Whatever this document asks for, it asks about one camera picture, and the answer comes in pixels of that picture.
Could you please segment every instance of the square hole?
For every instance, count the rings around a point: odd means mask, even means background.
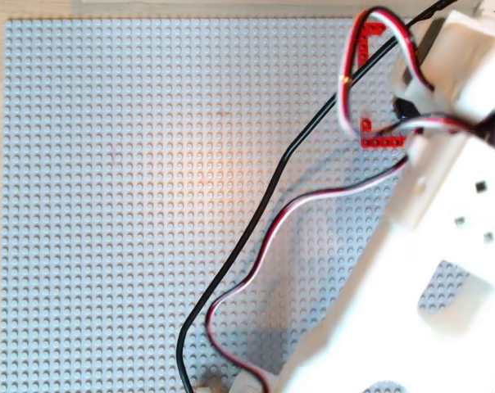
[[[478,193],[486,191],[486,182],[478,182],[475,184],[475,189]]]
[[[465,223],[466,223],[466,220],[465,220],[465,218],[464,218],[464,217],[457,217],[457,218],[455,219],[455,225],[456,225],[457,227],[462,227]]]
[[[493,242],[493,233],[487,232],[484,234],[484,242],[485,243],[491,243]]]

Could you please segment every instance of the white 3d printed part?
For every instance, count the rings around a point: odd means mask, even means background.
[[[444,19],[421,66],[435,90],[406,78],[401,57],[393,68],[393,90],[420,113],[446,113],[477,124],[495,113],[495,1],[481,3],[475,18],[452,11]],[[427,20],[415,27],[419,43],[430,26]]]
[[[276,393],[360,393],[380,379],[410,393],[495,393],[495,149],[434,133],[413,137],[408,156],[352,276],[299,342]],[[442,259],[471,275],[431,315],[417,302]]]

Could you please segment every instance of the red white black wire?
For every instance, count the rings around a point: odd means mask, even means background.
[[[343,59],[338,77],[338,122],[343,131],[352,138],[358,138],[359,133],[352,126],[350,112],[350,90],[352,86],[352,69],[356,53],[358,39],[366,21],[374,17],[383,22],[393,32],[406,58],[408,70],[415,80],[423,87],[433,92],[434,86],[423,75],[417,59],[416,41],[404,22],[392,11],[385,7],[373,7],[361,12],[354,20],[350,34],[347,36],[346,47],[343,52]],[[439,128],[446,131],[467,129],[467,125],[462,121],[448,115],[430,114],[422,115],[403,122],[389,125],[383,129],[375,130],[375,134],[389,133],[394,129],[431,129]]]

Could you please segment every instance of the wooden table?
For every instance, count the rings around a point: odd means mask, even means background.
[[[219,17],[219,16],[350,16],[369,0],[146,0],[145,2],[95,2],[93,0],[0,0],[0,200],[2,171],[2,83],[3,30],[7,19],[71,18],[71,17]],[[404,15],[413,15],[433,0],[376,0],[394,7]],[[470,8],[476,0],[462,0],[462,8]]]

